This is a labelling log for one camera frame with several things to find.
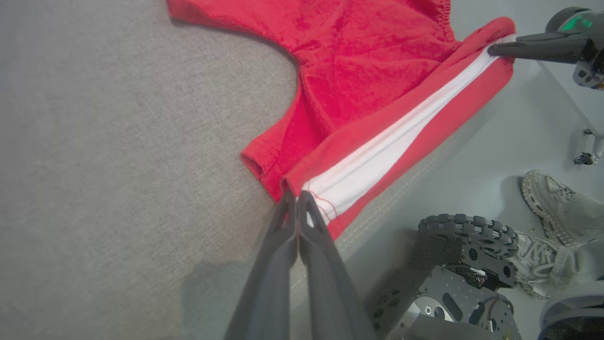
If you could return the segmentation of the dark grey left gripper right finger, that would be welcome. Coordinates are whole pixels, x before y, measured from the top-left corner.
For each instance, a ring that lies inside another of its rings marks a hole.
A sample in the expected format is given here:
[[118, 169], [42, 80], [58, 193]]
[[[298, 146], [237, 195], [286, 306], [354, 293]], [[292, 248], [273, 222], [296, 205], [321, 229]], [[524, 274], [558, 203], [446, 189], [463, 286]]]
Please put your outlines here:
[[376, 333], [313, 194], [298, 198], [299, 246], [308, 270], [314, 340], [375, 340]]

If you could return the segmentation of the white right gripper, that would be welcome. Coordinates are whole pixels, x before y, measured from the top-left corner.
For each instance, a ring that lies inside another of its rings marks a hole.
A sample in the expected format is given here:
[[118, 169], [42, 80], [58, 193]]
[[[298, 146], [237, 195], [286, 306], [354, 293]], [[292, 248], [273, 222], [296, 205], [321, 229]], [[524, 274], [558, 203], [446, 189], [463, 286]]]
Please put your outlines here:
[[540, 60], [561, 64], [603, 63], [604, 16], [584, 7], [567, 7], [553, 15], [546, 33], [517, 37], [515, 42], [494, 44], [491, 56]]

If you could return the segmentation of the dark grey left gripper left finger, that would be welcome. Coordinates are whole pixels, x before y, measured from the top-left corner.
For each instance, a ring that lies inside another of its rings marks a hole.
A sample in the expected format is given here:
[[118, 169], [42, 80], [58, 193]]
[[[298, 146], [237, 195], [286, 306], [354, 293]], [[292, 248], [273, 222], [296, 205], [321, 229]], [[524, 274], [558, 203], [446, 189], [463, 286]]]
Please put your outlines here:
[[244, 285], [226, 340], [287, 340], [290, 269], [298, 256], [296, 198], [283, 194]]

